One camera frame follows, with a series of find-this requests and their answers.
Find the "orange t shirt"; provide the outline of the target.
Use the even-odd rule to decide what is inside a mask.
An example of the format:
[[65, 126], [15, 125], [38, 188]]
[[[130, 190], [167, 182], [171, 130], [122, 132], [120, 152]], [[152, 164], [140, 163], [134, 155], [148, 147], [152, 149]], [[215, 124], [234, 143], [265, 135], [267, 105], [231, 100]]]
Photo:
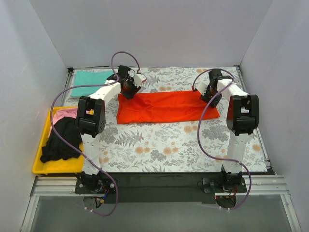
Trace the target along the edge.
[[118, 124], [197, 121], [206, 106], [198, 92], [137, 93], [128, 100], [118, 95]]

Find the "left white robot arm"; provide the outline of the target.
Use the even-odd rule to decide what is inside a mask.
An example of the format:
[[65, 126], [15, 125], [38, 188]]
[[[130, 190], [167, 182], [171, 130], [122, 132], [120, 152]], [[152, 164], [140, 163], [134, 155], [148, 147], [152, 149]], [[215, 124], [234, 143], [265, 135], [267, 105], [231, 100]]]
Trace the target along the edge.
[[90, 96], [81, 96], [78, 102], [76, 125], [81, 133], [83, 154], [86, 155], [80, 176], [81, 184], [92, 193], [101, 192], [99, 138], [106, 125], [105, 107], [112, 98], [122, 94], [130, 100], [140, 90], [146, 77], [138, 69], [120, 65], [117, 74], [109, 76], [99, 90]]

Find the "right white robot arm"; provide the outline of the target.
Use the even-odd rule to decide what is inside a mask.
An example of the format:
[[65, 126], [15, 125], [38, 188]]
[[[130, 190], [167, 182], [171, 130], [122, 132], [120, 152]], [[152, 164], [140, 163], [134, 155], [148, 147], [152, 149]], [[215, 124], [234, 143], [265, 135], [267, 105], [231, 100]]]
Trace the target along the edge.
[[205, 71], [209, 75], [209, 84], [193, 83], [192, 89], [200, 93], [200, 99], [206, 102], [205, 110], [215, 108], [221, 98], [229, 101], [226, 125], [229, 129], [229, 144], [226, 158], [220, 158], [222, 167], [214, 178], [201, 181], [205, 193], [236, 192], [245, 186], [242, 174], [247, 167], [243, 164], [246, 144], [259, 123], [259, 98], [239, 88], [234, 75], [224, 69], [211, 68]]

